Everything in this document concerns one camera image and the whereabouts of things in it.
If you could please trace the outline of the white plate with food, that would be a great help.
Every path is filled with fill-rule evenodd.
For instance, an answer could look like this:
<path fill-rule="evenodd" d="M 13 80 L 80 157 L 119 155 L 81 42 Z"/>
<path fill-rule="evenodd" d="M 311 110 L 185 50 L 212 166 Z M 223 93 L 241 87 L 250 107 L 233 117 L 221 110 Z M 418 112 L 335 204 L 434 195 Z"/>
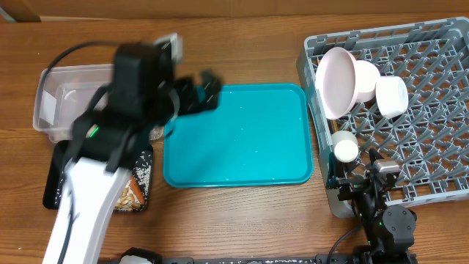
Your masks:
<path fill-rule="evenodd" d="M 315 86 L 329 120 L 344 116 L 356 102 L 355 62 L 355 57 L 340 47 L 330 49 L 320 60 Z"/>

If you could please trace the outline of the orange carrot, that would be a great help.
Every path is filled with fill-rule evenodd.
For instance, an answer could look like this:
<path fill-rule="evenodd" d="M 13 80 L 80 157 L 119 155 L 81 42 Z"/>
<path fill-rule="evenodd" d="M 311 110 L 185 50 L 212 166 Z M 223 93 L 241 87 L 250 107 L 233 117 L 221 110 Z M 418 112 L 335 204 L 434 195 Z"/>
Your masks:
<path fill-rule="evenodd" d="M 144 195 L 141 192 L 141 189 L 139 188 L 139 185 L 137 184 L 134 176 L 130 177 L 130 183 L 129 183 L 130 189 L 132 190 L 133 194 L 136 196 L 137 200 L 141 205 L 145 205 L 145 199 Z"/>

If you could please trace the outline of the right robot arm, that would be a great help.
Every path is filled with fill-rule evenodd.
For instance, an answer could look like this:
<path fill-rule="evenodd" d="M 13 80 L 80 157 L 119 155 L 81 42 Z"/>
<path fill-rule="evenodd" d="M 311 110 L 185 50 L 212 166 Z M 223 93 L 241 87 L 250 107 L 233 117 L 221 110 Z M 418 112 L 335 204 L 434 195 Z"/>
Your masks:
<path fill-rule="evenodd" d="M 327 189 L 337 189 L 338 200 L 351 202 L 360 223 L 331 247 L 326 263 L 416 263 L 409 248 L 415 243 L 417 215 L 401 205 L 387 205 L 383 194 L 397 182 L 400 167 L 375 149 L 369 150 L 365 176 L 348 179 L 335 155 L 329 156 Z M 335 253 L 338 245 L 354 232 L 363 230 L 367 244 L 356 246 L 352 254 Z"/>

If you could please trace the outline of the white cup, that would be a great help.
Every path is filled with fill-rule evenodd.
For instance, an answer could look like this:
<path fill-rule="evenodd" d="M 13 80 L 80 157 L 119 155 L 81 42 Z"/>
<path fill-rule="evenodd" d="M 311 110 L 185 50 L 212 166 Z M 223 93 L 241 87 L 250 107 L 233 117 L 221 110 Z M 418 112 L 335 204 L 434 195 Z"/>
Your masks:
<path fill-rule="evenodd" d="M 349 131 L 337 131 L 331 136 L 332 150 L 342 163 L 354 161 L 359 155 L 358 140 Z"/>

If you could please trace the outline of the pink and white bowl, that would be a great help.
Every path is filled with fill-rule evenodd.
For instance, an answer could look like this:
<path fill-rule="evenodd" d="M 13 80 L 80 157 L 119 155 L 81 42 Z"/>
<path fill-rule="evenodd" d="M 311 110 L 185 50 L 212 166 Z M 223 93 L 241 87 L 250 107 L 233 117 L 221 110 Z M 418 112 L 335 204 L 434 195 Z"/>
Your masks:
<path fill-rule="evenodd" d="M 380 71 L 371 62 L 364 60 L 355 62 L 355 90 L 358 92 L 357 102 L 365 103 L 375 97 L 376 83 L 379 78 Z"/>

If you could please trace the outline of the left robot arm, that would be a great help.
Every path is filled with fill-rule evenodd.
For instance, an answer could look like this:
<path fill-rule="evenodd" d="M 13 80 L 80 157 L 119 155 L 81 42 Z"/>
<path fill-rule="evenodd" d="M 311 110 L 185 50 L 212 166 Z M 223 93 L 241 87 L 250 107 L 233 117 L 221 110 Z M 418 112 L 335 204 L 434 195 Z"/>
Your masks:
<path fill-rule="evenodd" d="M 117 43 L 111 81 L 92 96 L 72 125 L 60 172 L 59 211 L 45 263 L 96 263 L 117 200 L 151 130 L 179 116 L 216 109 L 222 80 L 209 70 L 195 86 L 176 78 L 175 50 Z"/>

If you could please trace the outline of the wooden chopstick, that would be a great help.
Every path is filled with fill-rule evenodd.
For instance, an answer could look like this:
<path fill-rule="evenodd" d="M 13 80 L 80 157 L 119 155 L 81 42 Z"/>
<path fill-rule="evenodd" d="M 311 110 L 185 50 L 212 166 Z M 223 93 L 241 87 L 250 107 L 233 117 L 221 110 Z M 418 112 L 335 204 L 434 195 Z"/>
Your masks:
<path fill-rule="evenodd" d="M 338 125 L 335 120 L 331 120 L 332 126 L 333 126 L 333 131 L 334 133 L 339 131 Z"/>

